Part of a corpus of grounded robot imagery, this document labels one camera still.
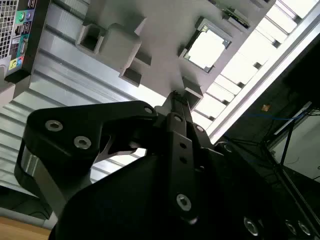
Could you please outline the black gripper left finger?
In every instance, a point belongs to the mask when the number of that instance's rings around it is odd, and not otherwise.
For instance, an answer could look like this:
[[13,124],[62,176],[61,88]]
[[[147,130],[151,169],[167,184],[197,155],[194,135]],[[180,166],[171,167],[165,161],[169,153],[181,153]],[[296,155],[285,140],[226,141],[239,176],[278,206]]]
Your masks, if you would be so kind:
[[194,144],[172,92],[163,105],[137,101],[100,103],[33,111],[27,118],[14,175],[46,201],[58,220],[80,191],[144,157],[167,164],[170,199],[188,219],[196,195]]

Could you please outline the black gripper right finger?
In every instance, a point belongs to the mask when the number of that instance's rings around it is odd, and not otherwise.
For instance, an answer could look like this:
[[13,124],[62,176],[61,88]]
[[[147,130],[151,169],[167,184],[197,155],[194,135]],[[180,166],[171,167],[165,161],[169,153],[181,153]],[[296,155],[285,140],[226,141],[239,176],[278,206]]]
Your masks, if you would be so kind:
[[319,218],[294,183],[296,175],[261,145],[261,155],[224,137],[211,143],[194,123],[187,98],[179,112],[195,144],[204,212],[199,236],[206,240],[317,240]]

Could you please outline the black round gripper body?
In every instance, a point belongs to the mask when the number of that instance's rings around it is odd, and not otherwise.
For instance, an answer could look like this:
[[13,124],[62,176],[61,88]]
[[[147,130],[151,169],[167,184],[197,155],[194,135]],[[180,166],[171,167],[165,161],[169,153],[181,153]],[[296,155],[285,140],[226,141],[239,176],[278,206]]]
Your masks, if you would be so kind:
[[223,156],[206,152],[195,173],[187,218],[168,193],[167,164],[143,157],[78,192],[65,206],[52,240],[239,240],[242,219],[232,214],[218,186]]

